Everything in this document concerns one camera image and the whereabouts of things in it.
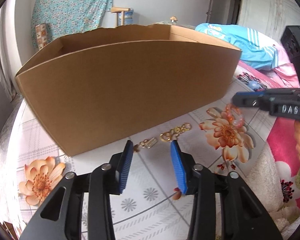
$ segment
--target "white wardrobe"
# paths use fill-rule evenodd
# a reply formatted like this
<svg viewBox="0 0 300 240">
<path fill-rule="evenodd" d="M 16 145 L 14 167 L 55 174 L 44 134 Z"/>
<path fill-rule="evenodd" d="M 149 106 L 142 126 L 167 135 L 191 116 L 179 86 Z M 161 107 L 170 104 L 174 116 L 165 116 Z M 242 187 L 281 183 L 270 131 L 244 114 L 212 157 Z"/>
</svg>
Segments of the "white wardrobe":
<svg viewBox="0 0 300 240">
<path fill-rule="evenodd" d="M 242 0 L 238 25 L 280 41 L 287 25 L 300 25 L 300 8 L 294 0 Z"/>
</svg>

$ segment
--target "wooden crutch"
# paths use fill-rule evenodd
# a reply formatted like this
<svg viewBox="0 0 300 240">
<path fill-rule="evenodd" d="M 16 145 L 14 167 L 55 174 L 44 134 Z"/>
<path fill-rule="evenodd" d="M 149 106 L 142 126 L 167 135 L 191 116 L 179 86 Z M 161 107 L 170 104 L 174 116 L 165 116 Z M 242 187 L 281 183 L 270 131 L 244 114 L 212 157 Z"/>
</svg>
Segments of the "wooden crutch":
<svg viewBox="0 0 300 240">
<path fill-rule="evenodd" d="M 124 12 L 130 11 L 130 8 L 112 7 L 110 11 L 111 13 L 117 14 L 117 22 L 116 22 L 116 27 L 117 27 L 119 22 L 119 13 L 121 13 L 121 25 L 124 25 Z"/>
</svg>

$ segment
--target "white curtain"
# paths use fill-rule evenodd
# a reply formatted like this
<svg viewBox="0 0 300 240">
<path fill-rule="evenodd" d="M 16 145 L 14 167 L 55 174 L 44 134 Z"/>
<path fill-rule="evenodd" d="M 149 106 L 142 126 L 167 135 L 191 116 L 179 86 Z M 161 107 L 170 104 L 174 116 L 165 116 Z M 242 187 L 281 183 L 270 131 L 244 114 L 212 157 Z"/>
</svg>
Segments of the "white curtain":
<svg viewBox="0 0 300 240">
<path fill-rule="evenodd" d="M 15 97 L 16 90 L 13 86 L 12 80 L 10 78 L 10 70 L 8 67 L 5 48 L 3 44 L 3 33 L 2 33 L 2 24 L 3 24 L 3 11 L 5 6 L 0 9 L 0 83 L 3 86 L 6 95 L 10 101 Z"/>
</svg>

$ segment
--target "jewelry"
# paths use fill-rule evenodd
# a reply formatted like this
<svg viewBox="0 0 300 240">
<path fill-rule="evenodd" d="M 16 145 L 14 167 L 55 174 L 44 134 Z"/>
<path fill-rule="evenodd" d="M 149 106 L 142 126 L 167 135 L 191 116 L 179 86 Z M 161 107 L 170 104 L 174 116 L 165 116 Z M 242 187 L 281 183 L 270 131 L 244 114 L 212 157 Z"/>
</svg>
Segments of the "jewelry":
<svg viewBox="0 0 300 240">
<path fill-rule="evenodd" d="M 173 138 L 173 136 L 175 136 L 175 138 L 177 139 L 181 133 L 184 133 L 185 131 L 189 131 L 191 128 L 192 128 L 191 124 L 186 122 L 183 125 L 179 125 L 173 129 L 170 129 L 169 132 L 164 132 L 160 134 L 160 139 L 163 142 L 170 141 Z"/>
<path fill-rule="evenodd" d="M 139 152 L 139 146 L 141 148 L 145 148 L 147 147 L 148 149 L 151 148 L 153 145 L 155 145 L 157 143 L 157 138 L 156 137 L 152 137 L 151 139 L 146 139 L 146 140 L 143 140 L 141 142 L 139 142 L 138 144 L 136 144 L 134 147 L 133 147 L 133 152 Z"/>
<path fill-rule="evenodd" d="M 236 120 L 234 116 L 231 113 L 231 110 L 233 110 L 235 113 L 239 115 L 239 120 Z M 226 105 L 226 114 L 227 114 L 227 119 L 230 124 L 235 126 L 236 128 L 240 128 L 244 125 L 244 117 L 243 114 L 240 110 L 240 108 L 235 107 L 233 104 L 227 104 Z"/>
</svg>

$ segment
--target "gold keychain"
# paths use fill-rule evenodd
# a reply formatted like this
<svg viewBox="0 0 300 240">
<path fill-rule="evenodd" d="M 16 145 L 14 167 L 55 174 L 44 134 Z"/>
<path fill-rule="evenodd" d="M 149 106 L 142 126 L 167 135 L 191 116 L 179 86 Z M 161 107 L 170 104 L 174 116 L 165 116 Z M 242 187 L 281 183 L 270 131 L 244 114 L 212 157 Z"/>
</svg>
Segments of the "gold keychain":
<svg viewBox="0 0 300 240">
<path fill-rule="evenodd" d="M 138 144 L 136 144 L 134 147 L 133 147 L 133 151 L 134 152 L 139 152 L 139 146 L 141 148 L 151 148 L 153 145 L 155 145 L 157 143 L 157 138 L 156 137 L 152 137 L 151 139 L 146 139 L 146 140 L 143 140 L 142 142 L 139 142 Z"/>
<path fill-rule="evenodd" d="M 171 129 L 169 132 L 164 132 L 160 134 L 160 139 L 163 142 L 170 141 L 173 138 L 173 136 L 175 136 L 175 138 L 177 139 L 181 133 L 184 133 L 185 131 L 189 131 L 191 128 L 192 128 L 191 124 L 185 122 L 183 125 L 176 126 L 175 128 Z"/>
</svg>

